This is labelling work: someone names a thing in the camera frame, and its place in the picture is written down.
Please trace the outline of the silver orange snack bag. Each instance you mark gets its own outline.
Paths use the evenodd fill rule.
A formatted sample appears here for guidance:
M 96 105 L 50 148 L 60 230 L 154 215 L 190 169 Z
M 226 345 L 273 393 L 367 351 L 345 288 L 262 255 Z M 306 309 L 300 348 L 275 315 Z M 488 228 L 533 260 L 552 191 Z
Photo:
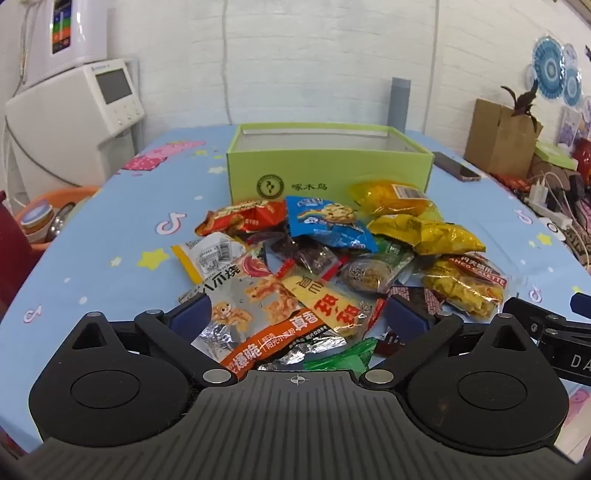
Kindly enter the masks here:
M 346 345 L 317 314 L 291 294 L 250 251 L 189 291 L 211 300 L 211 320 L 191 345 L 242 377 L 274 359 L 300 363 L 308 354 Z

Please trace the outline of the green pea snack packet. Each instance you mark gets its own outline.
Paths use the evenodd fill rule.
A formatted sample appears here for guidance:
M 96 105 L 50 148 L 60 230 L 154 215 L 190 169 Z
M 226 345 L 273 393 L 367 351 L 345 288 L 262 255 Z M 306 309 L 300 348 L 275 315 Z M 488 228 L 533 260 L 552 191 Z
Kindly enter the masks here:
M 368 338 L 352 347 L 318 360 L 304 362 L 304 371 L 338 371 L 349 370 L 360 376 L 365 373 L 370 364 L 378 341 L 376 338 Z

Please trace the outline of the yellow red cracker packet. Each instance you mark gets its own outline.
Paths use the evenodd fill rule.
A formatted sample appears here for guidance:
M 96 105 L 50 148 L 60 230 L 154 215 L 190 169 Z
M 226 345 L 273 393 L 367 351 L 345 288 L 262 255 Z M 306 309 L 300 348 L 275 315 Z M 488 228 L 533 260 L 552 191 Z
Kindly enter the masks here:
M 362 338 L 365 335 L 373 310 L 367 302 L 309 275 L 294 273 L 281 282 L 336 334 L 346 338 Z

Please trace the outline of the clear galette chip bag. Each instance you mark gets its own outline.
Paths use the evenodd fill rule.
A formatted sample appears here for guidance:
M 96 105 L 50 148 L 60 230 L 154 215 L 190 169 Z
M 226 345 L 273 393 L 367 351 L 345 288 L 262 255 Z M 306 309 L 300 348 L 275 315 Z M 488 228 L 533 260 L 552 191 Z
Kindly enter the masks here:
M 479 321 L 499 311 L 509 284 L 501 270 L 477 253 L 438 258 L 424 270 L 422 282 L 445 303 Z

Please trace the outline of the yellow crinkled snack bag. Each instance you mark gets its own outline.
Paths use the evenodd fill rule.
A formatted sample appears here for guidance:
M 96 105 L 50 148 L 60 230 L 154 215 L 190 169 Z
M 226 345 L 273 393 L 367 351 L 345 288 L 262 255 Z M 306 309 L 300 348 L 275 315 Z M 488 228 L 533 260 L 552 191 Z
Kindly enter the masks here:
M 422 256 L 486 251 L 486 245 L 461 225 L 408 214 L 381 216 L 372 220 L 368 229 L 374 235 L 406 243 Z

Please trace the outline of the dark red dates packet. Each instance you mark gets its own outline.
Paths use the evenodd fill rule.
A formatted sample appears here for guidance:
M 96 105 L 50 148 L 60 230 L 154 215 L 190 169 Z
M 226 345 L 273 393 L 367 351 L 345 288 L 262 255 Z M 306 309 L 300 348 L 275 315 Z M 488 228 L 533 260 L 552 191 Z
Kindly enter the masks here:
M 307 236 L 291 237 L 284 231 L 266 231 L 245 237 L 249 246 L 263 243 L 263 258 L 277 278 L 283 278 L 294 267 L 329 281 L 349 259 Z

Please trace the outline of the blue cookie snack packet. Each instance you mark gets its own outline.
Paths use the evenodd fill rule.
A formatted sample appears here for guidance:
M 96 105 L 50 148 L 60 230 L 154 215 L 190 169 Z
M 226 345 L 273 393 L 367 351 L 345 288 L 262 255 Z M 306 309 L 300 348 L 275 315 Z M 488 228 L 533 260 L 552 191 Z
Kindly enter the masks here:
M 287 196 L 286 206 L 291 238 L 310 237 L 332 248 L 378 251 L 373 234 L 349 206 L 298 196 Z

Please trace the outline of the orange yellow snack packet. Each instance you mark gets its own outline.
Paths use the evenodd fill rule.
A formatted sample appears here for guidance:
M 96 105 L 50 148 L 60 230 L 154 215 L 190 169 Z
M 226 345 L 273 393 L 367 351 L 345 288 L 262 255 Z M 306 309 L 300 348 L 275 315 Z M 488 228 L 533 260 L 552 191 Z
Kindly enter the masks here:
M 349 196 L 363 213 L 379 217 L 437 214 L 435 203 L 414 185 L 393 180 L 366 180 L 349 186 Z

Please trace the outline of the red biscuit snack packet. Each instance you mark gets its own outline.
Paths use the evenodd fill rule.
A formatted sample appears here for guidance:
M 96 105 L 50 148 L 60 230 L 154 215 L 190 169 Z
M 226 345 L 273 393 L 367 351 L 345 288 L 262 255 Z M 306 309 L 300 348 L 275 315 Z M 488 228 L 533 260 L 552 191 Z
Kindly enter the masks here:
M 197 236 L 221 232 L 228 235 L 256 233 L 271 229 L 287 218 L 287 204 L 284 200 L 245 201 L 209 211 L 196 228 Z

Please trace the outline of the dark brown red packet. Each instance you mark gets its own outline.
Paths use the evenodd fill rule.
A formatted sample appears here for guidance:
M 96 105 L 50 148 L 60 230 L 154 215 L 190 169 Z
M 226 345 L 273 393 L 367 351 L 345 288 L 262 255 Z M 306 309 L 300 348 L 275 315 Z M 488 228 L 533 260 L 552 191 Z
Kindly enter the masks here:
M 381 306 L 380 317 L 384 319 L 385 323 L 386 319 L 384 318 L 384 309 L 386 306 L 386 302 L 390 297 L 395 295 L 400 295 L 406 298 L 407 300 L 412 300 L 418 297 L 424 298 L 425 302 L 428 305 L 429 311 L 435 317 L 436 324 L 436 315 L 442 310 L 442 304 L 438 300 L 436 295 L 431 290 L 426 288 L 406 286 L 393 287 L 390 291 L 389 297 L 386 300 L 384 300 L 383 305 Z M 396 334 L 394 334 L 394 331 L 387 325 L 387 323 L 386 327 L 386 335 L 384 339 L 380 339 L 378 341 L 377 347 L 374 351 L 376 355 L 384 358 L 394 355 L 394 353 L 397 353 L 399 350 L 401 350 L 401 348 L 407 345 L 400 341 L 400 339 L 397 337 Z

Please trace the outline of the round pastry clear packet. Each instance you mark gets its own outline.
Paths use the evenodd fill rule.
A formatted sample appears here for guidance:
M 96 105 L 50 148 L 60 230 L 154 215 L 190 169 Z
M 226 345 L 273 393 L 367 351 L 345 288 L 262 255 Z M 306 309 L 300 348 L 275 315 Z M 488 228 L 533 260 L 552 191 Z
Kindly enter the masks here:
M 342 268 L 342 281 L 359 292 L 386 294 L 414 258 L 412 252 L 363 254 Z

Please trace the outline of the white yellow barcode packet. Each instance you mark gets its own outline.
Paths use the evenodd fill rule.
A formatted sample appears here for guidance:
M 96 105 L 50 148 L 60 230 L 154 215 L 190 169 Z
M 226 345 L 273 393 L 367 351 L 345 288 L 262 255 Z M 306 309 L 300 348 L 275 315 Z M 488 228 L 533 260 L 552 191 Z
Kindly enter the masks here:
M 199 284 L 245 254 L 246 247 L 224 233 L 214 232 L 197 240 L 173 245 L 171 251 L 189 279 Z

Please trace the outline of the blue cartoon tablecloth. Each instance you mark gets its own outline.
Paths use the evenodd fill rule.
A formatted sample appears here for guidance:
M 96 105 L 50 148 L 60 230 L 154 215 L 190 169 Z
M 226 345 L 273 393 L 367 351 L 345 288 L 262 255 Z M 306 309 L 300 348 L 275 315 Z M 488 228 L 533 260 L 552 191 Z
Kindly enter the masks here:
M 191 148 L 144 172 L 114 175 L 42 255 L 1 323 L 1 425 L 25 451 L 41 439 L 28 396 L 56 349 L 86 313 L 130 320 L 169 310 L 190 288 L 172 254 L 205 214 L 229 204 L 231 126 L 175 129 L 162 143 Z M 476 234 L 518 295 L 572 316 L 570 301 L 590 277 L 569 249 L 491 178 L 463 183 L 434 169 L 429 198 L 444 219 Z

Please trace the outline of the white power strip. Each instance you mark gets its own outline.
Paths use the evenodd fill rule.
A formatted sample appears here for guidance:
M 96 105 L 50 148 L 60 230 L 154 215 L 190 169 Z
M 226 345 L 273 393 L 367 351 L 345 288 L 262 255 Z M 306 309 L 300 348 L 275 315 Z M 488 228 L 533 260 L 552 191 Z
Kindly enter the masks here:
M 573 220 L 565 215 L 561 209 L 557 211 L 551 209 L 547 204 L 549 188 L 542 182 L 536 182 L 530 187 L 530 192 L 526 197 L 526 203 L 529 208 L 541 217 L 550 219 L 559 229 L 569 229 L 573 225 Z

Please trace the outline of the light green tissue box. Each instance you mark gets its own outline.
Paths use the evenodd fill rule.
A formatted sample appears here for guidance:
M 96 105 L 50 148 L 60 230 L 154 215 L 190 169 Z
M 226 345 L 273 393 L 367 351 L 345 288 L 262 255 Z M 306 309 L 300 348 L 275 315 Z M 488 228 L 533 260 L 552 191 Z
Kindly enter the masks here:
M 572 171 L 578 169 L 578 161 L 571 158 L 562 148 L 552 143 L 537 141 L 535 155 L 542 161 L 562 169 Z

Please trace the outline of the black smartphone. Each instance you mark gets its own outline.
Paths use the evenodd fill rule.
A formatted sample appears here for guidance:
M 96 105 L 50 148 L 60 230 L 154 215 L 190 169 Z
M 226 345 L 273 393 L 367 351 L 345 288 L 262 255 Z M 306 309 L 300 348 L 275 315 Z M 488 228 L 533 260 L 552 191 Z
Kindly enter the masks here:
M 434 164 L 461 182 L 476 182 L 482 179 L 475 171 L 439 151 L 434 153 Z

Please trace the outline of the green cardboard box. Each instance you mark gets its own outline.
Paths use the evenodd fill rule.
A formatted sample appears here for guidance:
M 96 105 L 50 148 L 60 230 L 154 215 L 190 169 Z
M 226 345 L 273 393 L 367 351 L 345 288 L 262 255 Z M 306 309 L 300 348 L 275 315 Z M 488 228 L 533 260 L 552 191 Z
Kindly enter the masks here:
M 228 152 L 231 200 L 311 196 L 349 204 L 349 186 L 395 180 L 426 191 L 434 154 L 379 125 L 240 124 Z

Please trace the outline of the brown cardboard box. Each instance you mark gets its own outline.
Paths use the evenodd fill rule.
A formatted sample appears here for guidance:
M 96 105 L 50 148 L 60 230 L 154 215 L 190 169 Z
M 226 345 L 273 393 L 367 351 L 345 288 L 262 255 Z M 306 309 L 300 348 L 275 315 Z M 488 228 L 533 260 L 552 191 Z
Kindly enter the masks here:
M 486 173 L 524 179 L 543 128 L 528 115 L 477 99 L 464 158 Z

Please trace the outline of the orange basin with bowls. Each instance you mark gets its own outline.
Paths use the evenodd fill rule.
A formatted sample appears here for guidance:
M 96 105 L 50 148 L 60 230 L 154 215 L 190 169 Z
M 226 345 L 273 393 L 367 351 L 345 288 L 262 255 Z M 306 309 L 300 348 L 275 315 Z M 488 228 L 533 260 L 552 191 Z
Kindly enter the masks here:
M 71 210 L 98 191 L 99 188 L 95 186 L 69 187 L 51 191 L 27 204 L 16 214 L 15 220 L 32 249 L 36 252 L 44 252 L 52 241 L 50 227 L 56 224 L 60 230 L 65 225 Z

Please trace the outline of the dark red thermos jug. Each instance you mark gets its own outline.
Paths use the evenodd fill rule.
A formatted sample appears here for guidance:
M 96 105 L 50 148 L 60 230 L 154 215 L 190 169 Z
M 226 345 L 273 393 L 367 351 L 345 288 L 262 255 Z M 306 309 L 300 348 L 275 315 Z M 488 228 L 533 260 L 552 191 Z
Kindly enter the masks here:
M 37 265 L 42 252 L 34 250 L 4 205 L 0 204 L 0 315 L 4 317 L 18 291 Z

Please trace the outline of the dark dried plant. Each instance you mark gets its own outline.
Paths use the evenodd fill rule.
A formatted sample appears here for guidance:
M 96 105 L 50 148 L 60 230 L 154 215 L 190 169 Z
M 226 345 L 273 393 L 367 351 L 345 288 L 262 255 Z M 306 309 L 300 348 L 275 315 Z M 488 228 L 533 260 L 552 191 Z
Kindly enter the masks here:
M 537 118 L 532 114 L 531 109 L 533 107 L 533 102 L 537 97 L 538 85 L 539 85 L 539 82 L 537 79 L 535 79 L 533 81 L 531 88 L 519 96 L 517 96 L 511 88 L 504 86 L 504 85 L 501 86 L 501 88 L 503 90 L 505 90 L 507 93 L 509 93 L 511 98 L 513 99 L 514 106 L 513 106 L 511 116 L 512 117 L 518 117 L 518 116 L 529 117 L 532 122 L 534 132 L 538 131 L 539 122 L 538 122 Z

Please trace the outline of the white water dispenser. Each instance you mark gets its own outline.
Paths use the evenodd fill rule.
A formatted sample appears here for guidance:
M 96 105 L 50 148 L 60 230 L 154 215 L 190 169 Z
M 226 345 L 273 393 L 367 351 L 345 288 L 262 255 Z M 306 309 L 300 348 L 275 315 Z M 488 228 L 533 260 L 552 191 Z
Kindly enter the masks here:
M 136 153 L 145 117 L 128 63 L 83 65 L 30 87 L 5 106 L 10 145 L 31 199 L 66 187 L 101 186 Z

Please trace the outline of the grey cylindrical bottle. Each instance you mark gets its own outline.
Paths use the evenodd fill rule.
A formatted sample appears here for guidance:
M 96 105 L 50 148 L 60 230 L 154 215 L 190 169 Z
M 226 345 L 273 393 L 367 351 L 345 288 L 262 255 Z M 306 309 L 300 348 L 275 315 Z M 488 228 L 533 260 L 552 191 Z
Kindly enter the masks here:
M 407 127 L 411 86 L 408 79 L 392 78 L 387 125 L 403 133 Z

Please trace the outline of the blue paper fan decoration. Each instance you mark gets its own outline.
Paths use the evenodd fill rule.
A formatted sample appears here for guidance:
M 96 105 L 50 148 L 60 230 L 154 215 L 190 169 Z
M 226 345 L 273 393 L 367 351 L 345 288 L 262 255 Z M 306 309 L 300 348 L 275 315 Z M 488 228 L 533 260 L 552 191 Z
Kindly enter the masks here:
M 574 46 L 550 35 L 540 37 L 532 51 L 528 82 L 529 86 L 537 82 L 538 92 L 547 100 L 561 99 L 569 107 L 579 107 L 583 75 Z

